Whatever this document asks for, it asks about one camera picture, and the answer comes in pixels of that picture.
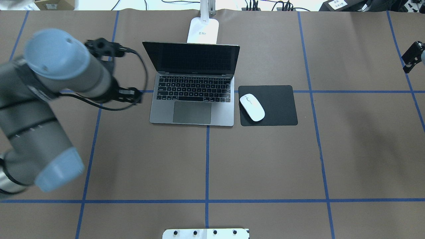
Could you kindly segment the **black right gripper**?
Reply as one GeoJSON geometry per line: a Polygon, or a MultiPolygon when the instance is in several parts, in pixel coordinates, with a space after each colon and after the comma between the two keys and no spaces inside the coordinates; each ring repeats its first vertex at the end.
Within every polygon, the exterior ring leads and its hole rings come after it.
{"type": "Polygon", "coordinates": [[[402,55],[402,61],[404,62],[403,70],[406,74],[419,63],[424,64],[424,51],[425,45],[421,41],[413,42],[410,47],[402,55]]]}

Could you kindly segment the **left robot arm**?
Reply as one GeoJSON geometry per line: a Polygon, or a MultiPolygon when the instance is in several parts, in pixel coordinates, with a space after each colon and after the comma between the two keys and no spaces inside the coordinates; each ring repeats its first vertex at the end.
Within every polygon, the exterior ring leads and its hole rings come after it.
{"type": "Polygon", "coordinates": [[[115,58],[138,52],[104,38],[81,43],[62,29],[36,32],[23,54],[1,64],[1,130],[12,148],[1,154],[1,200],[37,186],[54,191],[79,177],[84,163],[49,102],[73,97],[99,109],[110,101],[139,104],[122,88],[115,58]]]}

